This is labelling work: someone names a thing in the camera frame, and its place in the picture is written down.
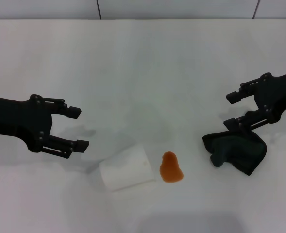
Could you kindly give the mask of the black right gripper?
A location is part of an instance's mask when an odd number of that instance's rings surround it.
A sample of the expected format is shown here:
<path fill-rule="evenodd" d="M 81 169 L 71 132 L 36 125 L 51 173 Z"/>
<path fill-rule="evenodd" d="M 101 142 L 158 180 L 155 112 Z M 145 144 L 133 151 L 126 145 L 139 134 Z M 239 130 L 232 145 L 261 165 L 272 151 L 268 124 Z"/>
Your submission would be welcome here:
<path fill-rule="evenodd" d="M 259 110 L 247 111 L 245 115 L 224 121 L 229 131 L 251 131 L 268 123 L 276 123 L 286 110 L 286 74 L 274 77 L 266 73 L 260 78 L 242 83 L 239 90 L 226 95 L 230 104 L 254 96 Z"/>

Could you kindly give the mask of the dark blue rag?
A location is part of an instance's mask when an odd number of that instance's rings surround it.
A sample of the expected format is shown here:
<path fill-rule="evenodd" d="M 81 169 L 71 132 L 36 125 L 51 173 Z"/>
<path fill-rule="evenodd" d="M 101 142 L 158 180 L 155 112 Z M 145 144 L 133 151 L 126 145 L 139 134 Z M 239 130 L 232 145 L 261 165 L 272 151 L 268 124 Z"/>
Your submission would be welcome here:
<path fill-rule="evenodd" d="M 211 154 L 214 167 L 224 163 L 232 164 L 236 169 L 250 176 L 265 158 L 266 143 L 254 132 L 246 134 L 240 131 L 224 131 L 202 137 L 206 150 Z"/>

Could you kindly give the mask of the brown water stain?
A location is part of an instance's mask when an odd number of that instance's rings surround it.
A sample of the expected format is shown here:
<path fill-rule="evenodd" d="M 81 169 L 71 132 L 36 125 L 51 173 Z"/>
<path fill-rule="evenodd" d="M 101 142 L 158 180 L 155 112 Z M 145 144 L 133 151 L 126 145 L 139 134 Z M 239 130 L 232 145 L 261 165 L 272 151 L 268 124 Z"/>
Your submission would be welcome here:
<path fill-rule="evenodd" d="M 163 181 L 166 183 L 175 183 L 184 177 L 179 167 L 177 156 L 171 151 L 164 153 L 159 172 Z"/>

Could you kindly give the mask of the white paper cup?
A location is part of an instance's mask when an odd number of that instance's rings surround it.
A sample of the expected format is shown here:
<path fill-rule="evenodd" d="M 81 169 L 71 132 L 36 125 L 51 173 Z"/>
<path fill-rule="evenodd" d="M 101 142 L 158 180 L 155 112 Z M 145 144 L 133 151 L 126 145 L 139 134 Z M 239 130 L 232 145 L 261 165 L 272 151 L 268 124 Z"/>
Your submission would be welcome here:
<path fill-rule="evenodd" d="M 111 192 L 154 186 L 156 181 L 142 144 L 135 144 L 103 160 L 99 171 L 105 188 Z"/>

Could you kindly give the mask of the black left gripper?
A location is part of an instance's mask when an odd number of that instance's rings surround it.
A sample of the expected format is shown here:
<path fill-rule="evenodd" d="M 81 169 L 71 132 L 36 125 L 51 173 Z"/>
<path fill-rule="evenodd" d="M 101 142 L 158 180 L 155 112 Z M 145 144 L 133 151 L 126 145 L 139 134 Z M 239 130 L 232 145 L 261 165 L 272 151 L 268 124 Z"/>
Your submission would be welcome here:
<path fill-rule="evenodd" d="M 50 135 L 51 114 L 77 119 L 81 109 L 68 107 L 64 99 L 42 100 L 45 104 L 35 97 L 27 101 L 0 98 L 0 135 L 21 139 L 31 152 L 44 152 L 65 159 L 73 152 L 84 153 L 89 146 L 88 141 L 72 141 Z"/>

